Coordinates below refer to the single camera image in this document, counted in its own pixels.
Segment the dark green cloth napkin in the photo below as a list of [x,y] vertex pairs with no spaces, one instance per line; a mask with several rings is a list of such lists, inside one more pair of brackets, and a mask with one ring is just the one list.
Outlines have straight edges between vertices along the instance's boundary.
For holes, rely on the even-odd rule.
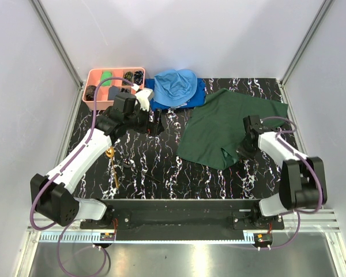
[[194,108],[176,154],[190,162],[225,170],[239,160],[236,149],[246,134],[243,118],[285,118],[287,114],[285,103],[220,89],[207,95],[203,106]]

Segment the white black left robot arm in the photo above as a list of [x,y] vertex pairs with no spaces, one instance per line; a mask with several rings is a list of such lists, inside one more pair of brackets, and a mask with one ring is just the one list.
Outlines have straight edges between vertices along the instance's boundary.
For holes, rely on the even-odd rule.
[[35,225],[35,212],[63,227],[75,220],[93,220],[102,229],[112,224],[113,214],[107,211],[105,203],[76,198],[73,192],[91,165],[127,131],[152,137],[163,132],[160,113],[150,119],[153,95],[151,89],[142,89],[135,94],[117,94],[114,104],[93,118],[85,137],[59,165],[45,175],[32,177],[30,223],[34,229],[40,229]]

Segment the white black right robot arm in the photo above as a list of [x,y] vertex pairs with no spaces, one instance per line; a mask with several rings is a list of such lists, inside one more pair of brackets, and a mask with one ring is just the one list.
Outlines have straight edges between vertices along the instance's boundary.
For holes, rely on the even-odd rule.
[[322,159],[291,146],[281,137],[282,131],[264,125],[266,120],[245,117],[245,137],[236,150],[241,159],[252,159],[262,151],[281,168],[279,192],[256,201],[245,218],[256,229],[265,229],[292,212],[317,213],[328,199]]

